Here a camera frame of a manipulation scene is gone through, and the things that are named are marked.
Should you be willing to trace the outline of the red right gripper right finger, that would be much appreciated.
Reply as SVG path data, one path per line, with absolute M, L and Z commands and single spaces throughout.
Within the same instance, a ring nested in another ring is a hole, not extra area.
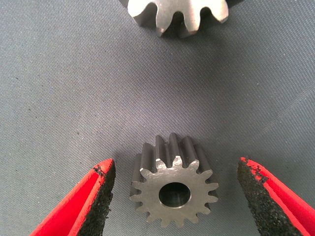
M 262 236 L 315 234 L 315 209 L 261 164 L 240 158 L 237 179 Z

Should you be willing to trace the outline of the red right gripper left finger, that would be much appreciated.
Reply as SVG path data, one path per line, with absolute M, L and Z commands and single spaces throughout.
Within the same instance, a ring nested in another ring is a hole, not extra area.
M 115 182 L 113 159 L 96 164 L 31 233 L 32 236 L 101 236 Z

